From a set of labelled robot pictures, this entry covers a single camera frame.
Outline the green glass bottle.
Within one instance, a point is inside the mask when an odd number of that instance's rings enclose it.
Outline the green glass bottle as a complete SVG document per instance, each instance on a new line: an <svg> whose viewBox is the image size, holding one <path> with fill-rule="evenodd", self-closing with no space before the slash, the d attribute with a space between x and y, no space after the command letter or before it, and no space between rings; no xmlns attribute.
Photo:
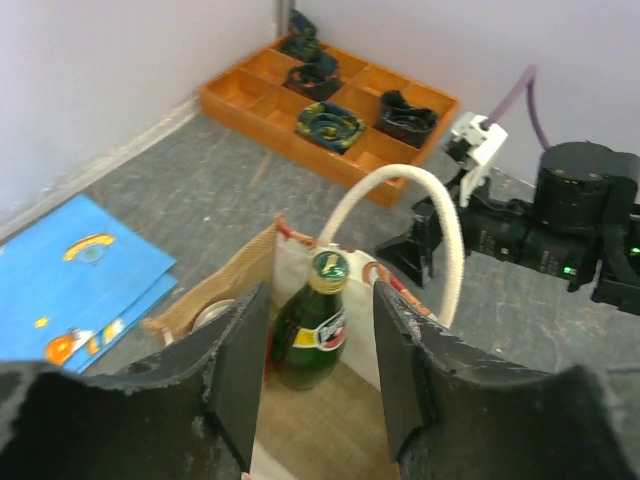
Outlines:
<svg viewBox="0 0 640 480"><path fill-rule="evenodd" d="M307 282L279 311L269 359L286 387L309 390L338 363L347 338L342 291L349 273L343 255L331 250L317 253Z"/></svg>

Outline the burlap canvas tote bag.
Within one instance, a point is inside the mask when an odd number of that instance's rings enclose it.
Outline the burlap canvas tote bag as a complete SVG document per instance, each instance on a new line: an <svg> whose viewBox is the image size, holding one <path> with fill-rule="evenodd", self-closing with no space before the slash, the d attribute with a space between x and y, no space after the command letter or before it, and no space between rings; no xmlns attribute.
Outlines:
<svg viewBox="0 0 640 480"><path fill-rule="evenodd" d="M400 176L423 186L444 230L447 273L437 321L453 322L464 260L454 202L421 168L392 164L365 176L318 237L283 220L256 235L220 270L146 327L174 343L222 311L251 284L271 294L266 382L250 472L255 479L396 479L389 459L374 337L373 287L396 284L378 256L333 238L355 204Z"/></svg>

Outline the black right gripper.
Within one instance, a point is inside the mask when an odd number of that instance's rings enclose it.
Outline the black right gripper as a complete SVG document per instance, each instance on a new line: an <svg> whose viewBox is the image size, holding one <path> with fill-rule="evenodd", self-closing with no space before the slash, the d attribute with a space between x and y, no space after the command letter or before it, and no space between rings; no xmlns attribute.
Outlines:
<svg viewBox="0 0 640 480"><path fill-rule="evenodd" d="M478 252L512 264L524 258L524 243L533 228L533 204L521 199L490 197L491 181L477 187L465 207L457 207L464 253ZM412 206L414 223L401 235L379 244L375 255L406 275L418 287L434 278L433 254L443 239L433 200Z"/></svg>

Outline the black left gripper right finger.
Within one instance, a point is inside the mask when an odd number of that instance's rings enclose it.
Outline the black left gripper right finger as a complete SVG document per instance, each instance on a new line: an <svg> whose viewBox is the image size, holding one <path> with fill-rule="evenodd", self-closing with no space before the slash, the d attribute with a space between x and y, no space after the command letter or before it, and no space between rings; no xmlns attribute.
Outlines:
<svg viewBox="0 0 640 480"><path fill-rule="evenodd" d="M639 372L546 373L474 347L373 290L391 459L405 479L635 479Z"/></svg>

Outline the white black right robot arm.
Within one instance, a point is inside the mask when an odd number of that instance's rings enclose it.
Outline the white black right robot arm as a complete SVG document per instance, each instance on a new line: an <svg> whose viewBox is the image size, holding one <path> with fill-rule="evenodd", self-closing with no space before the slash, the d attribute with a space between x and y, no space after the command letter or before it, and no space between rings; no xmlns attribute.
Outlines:
<svg viewBox="0 0 640 480"><path fill-rule="evenodd" d="M500 201L489 181L456 207L464 250L566 281L639 312L639 158L587 141L545 149L534 197Z"/></svg>

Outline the red cola can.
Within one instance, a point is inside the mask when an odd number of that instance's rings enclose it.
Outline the red cola can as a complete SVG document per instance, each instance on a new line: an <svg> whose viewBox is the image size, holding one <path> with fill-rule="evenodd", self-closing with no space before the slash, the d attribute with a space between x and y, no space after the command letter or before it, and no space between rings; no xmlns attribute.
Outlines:
<svg viewBox="0 0 640 480"><path fill-rule="evenodd" d="M225 299L208 305L196 316L191 331L194 332L207 323L214 321L233 303L233 299Z"/></svg>

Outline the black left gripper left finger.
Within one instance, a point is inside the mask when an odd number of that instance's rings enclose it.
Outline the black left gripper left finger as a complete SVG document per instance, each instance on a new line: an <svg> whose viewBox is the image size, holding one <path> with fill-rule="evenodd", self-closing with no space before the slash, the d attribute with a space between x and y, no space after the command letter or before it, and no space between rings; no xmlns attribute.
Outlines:
<svg viewBox="0 0 640 480"><path fill-rule="evenodd" d="M5 479L237 479L250 468L270 294L113 375L1 366Z"/></svg>

